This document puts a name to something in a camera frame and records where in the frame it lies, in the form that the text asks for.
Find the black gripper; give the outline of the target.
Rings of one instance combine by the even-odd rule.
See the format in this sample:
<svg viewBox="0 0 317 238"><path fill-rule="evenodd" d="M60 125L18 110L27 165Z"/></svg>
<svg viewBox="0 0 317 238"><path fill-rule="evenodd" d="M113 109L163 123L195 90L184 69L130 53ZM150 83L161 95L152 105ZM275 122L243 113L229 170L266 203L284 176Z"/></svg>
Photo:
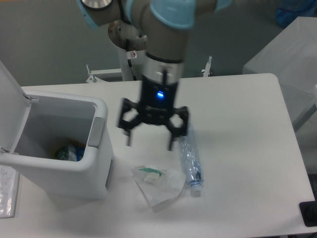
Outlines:
<svg viewBox="0 0 317 238"><path fill-rule="evenodd" d="M163 85L143 76L139 102L122 99L117 127L127 136L127 146L131 146L133 129L142 123L166 126L170 131L168 151L175 139L187 135L190 113L187 106L174 108L177 87L177 82ZM174 115L182 120L179 126L171 121Z"/></svg>

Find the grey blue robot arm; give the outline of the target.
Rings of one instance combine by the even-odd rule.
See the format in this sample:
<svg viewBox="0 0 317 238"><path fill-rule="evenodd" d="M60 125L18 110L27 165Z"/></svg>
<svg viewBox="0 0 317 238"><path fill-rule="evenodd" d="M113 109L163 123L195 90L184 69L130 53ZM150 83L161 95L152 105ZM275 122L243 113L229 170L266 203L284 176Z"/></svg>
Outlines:
<svg viewBox="0 0 317 238"><path fill-rule="evenodd" d="M171 141L188 131L187 107L174 107L186 48L196 17L221 10L228 0L80 0L78 7L93 27L121 21L145 36L140 99L123 99L117 126L130 137L142 123L164 125Z"/></svg>

